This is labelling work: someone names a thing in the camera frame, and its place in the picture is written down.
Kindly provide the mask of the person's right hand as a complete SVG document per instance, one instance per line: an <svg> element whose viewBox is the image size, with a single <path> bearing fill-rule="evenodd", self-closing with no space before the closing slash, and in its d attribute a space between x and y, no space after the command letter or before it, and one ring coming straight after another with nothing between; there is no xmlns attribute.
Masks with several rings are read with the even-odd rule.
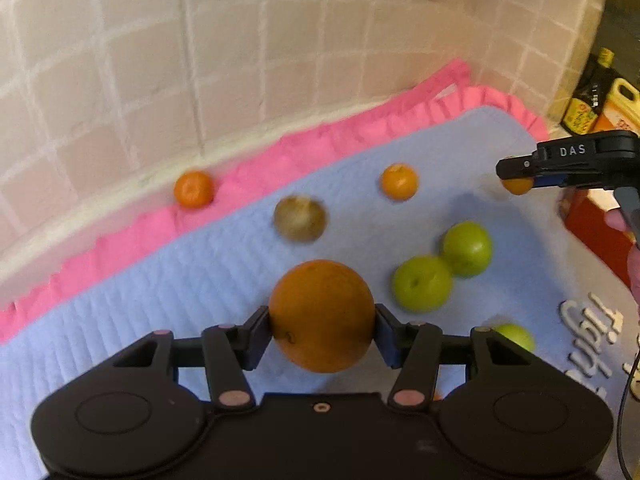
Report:
<svg viewBox="0 0 640 480"><path fill-rule="evenodd" d="M629 226L622 215L620 209L611 209L605 214L605 223L612 229L630 235ZM640 304L640 252L634 245L631 247L627 257L627 271L630 279L631 295Z"/></svg>

